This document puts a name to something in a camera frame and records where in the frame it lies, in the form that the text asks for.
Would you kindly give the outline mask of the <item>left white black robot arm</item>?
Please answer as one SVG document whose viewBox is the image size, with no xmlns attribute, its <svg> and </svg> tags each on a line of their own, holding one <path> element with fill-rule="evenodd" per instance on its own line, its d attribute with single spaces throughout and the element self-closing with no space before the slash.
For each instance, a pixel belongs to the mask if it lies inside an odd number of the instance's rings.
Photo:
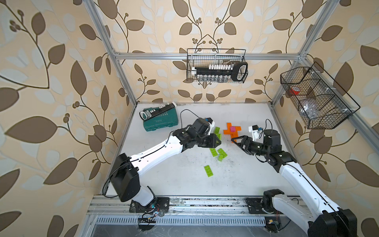
<svg viewBox="0 0 379 237">
<path fill-rule="evenodd" d="M 215 122 L 211 118 L 197 118 L 193 124 L 169 133 L 166 140 L 136 155 L 125 153 L 116 157 L 106 185 L 111 184 L 121 202 L 133 200 L 143 207 L 154 206 L 157 198 L 150 187 L 143 187 L 140 177 L 162 161 L 194 146 L 217 148 L 221 140 L 211 133 Z"/>
</svg>

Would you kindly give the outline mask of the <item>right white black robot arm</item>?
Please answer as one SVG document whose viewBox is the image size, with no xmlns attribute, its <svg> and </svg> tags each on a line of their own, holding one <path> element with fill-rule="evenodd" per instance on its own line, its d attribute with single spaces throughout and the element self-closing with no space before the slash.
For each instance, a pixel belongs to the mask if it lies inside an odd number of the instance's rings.
<svg viewBox="0 0 379 237">
<path fill-rule="evenodd" d="M 284 214 L 309 237 L 355 237 L 357 218 L 353 212 L 333 202 L 305 174 L 296 159 L 282 150 L 280 134 L 276 130 L 265 130 L 263 136 L 262 143 L 249 136 L 232 138 L 232 142 L 248 155 L 263 156 L 290 183 L 307 208 L 292 201 L 279 189 L 265 191 L 260 202 L 247 198 L 246 203 L 267 214 Z"/>
</svg>

